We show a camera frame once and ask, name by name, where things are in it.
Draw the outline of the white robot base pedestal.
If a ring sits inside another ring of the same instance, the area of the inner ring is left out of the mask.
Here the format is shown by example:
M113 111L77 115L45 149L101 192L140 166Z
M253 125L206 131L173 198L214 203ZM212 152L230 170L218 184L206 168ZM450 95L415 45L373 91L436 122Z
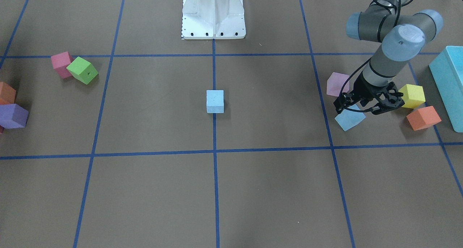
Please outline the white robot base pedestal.
M246 37L243 0L182 0L182 2L182 39L244 39Z

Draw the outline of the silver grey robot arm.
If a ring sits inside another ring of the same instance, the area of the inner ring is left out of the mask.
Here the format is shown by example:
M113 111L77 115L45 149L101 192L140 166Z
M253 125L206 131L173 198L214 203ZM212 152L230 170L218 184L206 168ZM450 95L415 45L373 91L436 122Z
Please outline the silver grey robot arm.
M393 82L405 64L414 58L443 27L442 16L425 9L413 15L402 14L402 8L413 0L371 0L364 12L352 14L346 24L348 37L380 44L374 55L353 72L358 75L351 91L340 90L334 101L337 114L358 112L353 106L365 107L377 101L364 113L379 115L402 107L403 93Z

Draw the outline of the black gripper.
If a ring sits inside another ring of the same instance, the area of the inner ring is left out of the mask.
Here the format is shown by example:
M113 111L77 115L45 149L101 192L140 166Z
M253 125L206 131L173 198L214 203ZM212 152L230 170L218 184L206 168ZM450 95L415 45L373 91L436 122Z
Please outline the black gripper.
M345 109L353 112L370 112L373 115L379 115L402 107L404 101L401 96L403 96L403 93L399 92L393 81L388 82L385 86L378 87L369 84L363 75L359 75L354 82L353 90L338 96L334 101L334 106L337 114L342 113ZM351 108L351 106L357 103L365 107L374 100L376 100L377 103L365 110L354 110Z

